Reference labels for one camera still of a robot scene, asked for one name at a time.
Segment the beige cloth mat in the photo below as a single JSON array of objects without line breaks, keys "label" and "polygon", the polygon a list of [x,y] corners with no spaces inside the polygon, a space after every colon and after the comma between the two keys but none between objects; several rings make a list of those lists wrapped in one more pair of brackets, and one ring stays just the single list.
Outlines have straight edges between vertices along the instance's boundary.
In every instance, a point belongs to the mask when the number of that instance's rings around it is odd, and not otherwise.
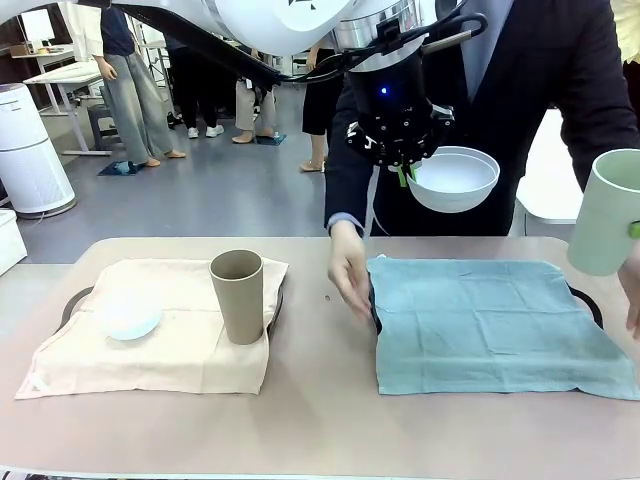
[{"label": "beige cloth mat", "polygon": [[[158,324],[134,340],[106,330],[107,313],[152,308]],[[69,321],[34,352],[18,400],[114,391],[258,394],[269,336],[233,344],[205,260],[126,259],[100,273]]]}]

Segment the white bowl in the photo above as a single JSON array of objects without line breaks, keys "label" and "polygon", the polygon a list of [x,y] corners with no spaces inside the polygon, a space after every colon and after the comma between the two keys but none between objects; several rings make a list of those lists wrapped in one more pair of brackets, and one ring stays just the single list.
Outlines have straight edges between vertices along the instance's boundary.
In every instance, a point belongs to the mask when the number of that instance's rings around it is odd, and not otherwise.
[{"label": "white bowl", "polygon": [[499,177],[500,166],[490,155],[473,148],[441,146],[422,160],[417,182],[407,179],[407,184],[425,208],[456,214],[483,203]]}]

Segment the blue floor pad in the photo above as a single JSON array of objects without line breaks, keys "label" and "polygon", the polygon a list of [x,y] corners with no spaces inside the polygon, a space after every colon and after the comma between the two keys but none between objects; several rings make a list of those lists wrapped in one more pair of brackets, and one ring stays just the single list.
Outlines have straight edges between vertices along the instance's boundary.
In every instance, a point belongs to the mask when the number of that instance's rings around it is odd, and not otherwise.
[{"label": "blue floor pad", "polygon": [[145,164],[135,164],[131,161],[114,161],[103,168],[99,176],[133,176],[146,167]]}]

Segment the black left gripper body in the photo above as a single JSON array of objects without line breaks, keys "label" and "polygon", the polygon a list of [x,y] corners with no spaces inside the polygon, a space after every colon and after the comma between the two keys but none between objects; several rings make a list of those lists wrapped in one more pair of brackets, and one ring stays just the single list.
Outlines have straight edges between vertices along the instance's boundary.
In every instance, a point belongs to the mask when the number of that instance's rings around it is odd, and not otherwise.
[{"label": "black left gripper body", "polygon": [[432,156],[455,125],[450,106],[426,94],[422,55],[379,70],[349,72],[357,119],[345,141],[379,166],[413,166]]}]

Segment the black serving tray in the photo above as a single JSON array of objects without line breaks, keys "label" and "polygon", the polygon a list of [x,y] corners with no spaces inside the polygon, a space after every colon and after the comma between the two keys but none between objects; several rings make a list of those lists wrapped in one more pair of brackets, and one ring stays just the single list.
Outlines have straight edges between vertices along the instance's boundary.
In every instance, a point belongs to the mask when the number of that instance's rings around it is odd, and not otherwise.
[{"label": "black serving tray", "polygon": [[393,341],[535,339],[563,328],[603,327],[597,303],[562,276],[404,282],[371,276],[370,282],[378,335]]}]

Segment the tall pale green cup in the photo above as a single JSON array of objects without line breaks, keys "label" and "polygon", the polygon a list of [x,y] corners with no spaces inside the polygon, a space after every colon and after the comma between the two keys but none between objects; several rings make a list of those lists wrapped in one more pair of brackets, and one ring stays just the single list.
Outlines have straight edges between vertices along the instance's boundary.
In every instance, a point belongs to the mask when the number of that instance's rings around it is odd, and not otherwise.
[{"label": "tall pale green cup", "polygon": [[569,243],[569,263],[591,276],[616,273],[640,235],[629,225],[640,221],[640,149],[617,149],[598,156],[584,191]]}]

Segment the mannequin with black culottes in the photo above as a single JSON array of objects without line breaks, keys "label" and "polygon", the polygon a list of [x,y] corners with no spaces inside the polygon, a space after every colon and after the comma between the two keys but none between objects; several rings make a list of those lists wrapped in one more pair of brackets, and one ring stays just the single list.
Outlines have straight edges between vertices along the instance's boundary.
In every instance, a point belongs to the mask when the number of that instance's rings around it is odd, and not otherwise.
[{"label": "mannequin with black culottes", "polygon": [[330,143],[332,121],[343,83],[343,76],[336,76],[306,86],[302,132],[310,137],[311,157],[300,165],[300,170],[304,173],[324,170],[325,147]]}]

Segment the blue cloth mat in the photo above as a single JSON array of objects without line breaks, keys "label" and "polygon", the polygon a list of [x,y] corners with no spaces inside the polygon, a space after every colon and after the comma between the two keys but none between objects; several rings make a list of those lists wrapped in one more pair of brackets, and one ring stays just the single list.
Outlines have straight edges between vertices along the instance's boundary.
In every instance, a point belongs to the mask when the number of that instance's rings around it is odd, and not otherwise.
[{"label": "blue cloth mat", "polygon": [[640,401],[598,305],[536,261],[368,263],[383,395],[580,391]]}]

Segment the white desk with metal legs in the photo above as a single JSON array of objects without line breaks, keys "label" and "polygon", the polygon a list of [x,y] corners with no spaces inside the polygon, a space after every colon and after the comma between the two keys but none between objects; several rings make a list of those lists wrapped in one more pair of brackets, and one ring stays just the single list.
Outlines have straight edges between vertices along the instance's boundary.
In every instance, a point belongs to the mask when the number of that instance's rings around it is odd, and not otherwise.
[{"label": "white desk with metal legs", "polygon": [[25,85],[55,85],[59,91],[64,104],[63,115],[67,116],[71,123],[72,130],[79,144],[78,150],[65,150],[65,156],[101,156],[111,155],[107,150],[91,150],[81,132],[80,124],[74,108],[71,106],[68,94],[78,89],[102,81],[103,77],[95,61],[75,62],[63,67],[56,68],[49,72],[41,73],[23,81]]}]

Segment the mannequin with grey wide trousers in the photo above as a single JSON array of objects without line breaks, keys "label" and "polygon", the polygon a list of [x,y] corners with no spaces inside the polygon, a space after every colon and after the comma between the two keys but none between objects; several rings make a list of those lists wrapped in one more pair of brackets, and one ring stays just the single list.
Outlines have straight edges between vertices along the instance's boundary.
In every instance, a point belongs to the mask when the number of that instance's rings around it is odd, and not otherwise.
[{"label": "mannequin with grey wide trousers", "polygon": [[94,60],[103,77],[111,110],[127,158],[153,168],[163,159],[182,159],[170,139],[163,99],[140,55],[124,12],[72,2],[58,4],[78,61]]}]

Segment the person's left forearm dark sleeve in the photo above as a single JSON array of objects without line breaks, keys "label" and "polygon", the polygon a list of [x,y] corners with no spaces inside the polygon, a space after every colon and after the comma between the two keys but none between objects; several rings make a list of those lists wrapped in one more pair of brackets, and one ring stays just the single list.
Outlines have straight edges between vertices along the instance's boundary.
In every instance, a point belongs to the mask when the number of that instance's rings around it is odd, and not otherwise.
[{"label": "person's left forearm dark sleeve", "polygon": [[586,188],[599,155],[617,149],[640,149],[636,115],[621,72],[563,75],[554,103],[562,115],[561,138],[581,189]]}]

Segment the light blue bowl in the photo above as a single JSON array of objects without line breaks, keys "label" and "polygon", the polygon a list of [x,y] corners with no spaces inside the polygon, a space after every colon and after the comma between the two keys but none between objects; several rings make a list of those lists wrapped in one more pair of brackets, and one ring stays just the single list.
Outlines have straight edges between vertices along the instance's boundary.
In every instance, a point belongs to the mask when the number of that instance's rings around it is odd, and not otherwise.
[{"label": "light blue bowl", "polygon": [[144,337],[159,325],[161,318],[162,308],[155,301],[124,294],[109,300],[100,312],[106,335],[118,341]]}]

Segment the white air purifier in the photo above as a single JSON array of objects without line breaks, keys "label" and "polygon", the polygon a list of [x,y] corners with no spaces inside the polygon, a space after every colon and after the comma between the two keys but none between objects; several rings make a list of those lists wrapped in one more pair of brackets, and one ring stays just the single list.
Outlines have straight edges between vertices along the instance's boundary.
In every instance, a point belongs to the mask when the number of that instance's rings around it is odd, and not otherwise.
[{"label": "white air purifier", "polygon": [[28,87],[0,85],[0,182],[23,218],[51,217],[76,196]]}]

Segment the person's right hand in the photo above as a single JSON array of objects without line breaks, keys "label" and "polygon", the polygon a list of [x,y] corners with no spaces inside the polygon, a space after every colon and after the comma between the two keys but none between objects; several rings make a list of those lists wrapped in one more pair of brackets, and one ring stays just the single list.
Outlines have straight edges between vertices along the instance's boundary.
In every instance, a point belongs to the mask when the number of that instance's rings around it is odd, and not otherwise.
[{"label": "person's right hand", "polygon": [[355,225],[348,220],[337,221],[331,227],[330,237],[329,279],[353,313],[358,318],[369,320],[370,280],[364,242]]}]

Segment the tall brown cup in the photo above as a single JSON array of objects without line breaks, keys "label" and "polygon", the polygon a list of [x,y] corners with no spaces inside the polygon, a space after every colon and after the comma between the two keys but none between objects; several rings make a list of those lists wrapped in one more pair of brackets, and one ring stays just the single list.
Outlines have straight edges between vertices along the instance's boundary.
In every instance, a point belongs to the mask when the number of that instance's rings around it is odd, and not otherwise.
[{"label": "tall brown cup", "polygon": [[209,265],[229,340],[250,345],[263,335],[263,260],[236,249],[216,256]]}]

